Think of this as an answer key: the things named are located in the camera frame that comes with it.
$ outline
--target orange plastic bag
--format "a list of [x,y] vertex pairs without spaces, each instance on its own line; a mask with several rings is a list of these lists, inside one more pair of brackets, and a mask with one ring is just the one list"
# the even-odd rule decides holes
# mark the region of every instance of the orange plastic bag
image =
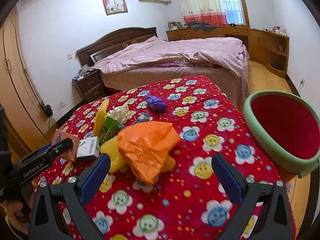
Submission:
[[142,122],[118,133],[118,148],[130,163],[133,173],[141,181],[154,184],[167,161],[169,151],[178,144],[180,137],[166,122]]

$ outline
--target purple bag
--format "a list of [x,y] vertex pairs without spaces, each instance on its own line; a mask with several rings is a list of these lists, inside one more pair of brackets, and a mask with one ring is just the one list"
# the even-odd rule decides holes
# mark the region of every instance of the purple bag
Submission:
[[152,110],[163,112],[167,109],[166,103],[164,103],[160,98],[151,95],[146,95],[146,98],[146,102]]

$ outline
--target pink bedsheet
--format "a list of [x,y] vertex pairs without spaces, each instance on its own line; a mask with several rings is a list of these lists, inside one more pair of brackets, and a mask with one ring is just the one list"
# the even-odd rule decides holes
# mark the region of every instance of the pink bedsheet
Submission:
[[208,38],[183,41],[161,41],[151,37],[145,42],[131,44],[100,61],[94,68],[104,74],[127,71],[152,63],[180,62],[194,65],[214,66],[230,69],[234,75],[247,80],[244,71],[244,54],[247,50],[236,38]]

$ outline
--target wedding photo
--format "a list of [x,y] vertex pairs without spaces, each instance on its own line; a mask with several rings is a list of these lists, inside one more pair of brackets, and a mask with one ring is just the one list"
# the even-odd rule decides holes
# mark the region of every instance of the wedding photo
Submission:
[[103,0],[103,5],[107,15],[128,12],[125,0]]

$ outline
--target screw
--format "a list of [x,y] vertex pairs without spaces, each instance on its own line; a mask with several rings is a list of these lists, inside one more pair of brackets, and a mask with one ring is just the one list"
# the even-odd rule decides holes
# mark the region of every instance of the screw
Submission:
[[45,186],[47,186],[47,183],[45,181],[40,183],[40,187],[45,187]]
[[254,183],[254,178],[253,177],[246,177],[245,179],[248,183]]
[[77,180],[76,177],[70,177],[70,178],[68,179],[68,182],[69,182],[69,183],[74,183],[76,180]]
[[283,182],[280,181],[280,180],[277,180],[276,184],[277,184],[278,187],[282,187],[283,186]]

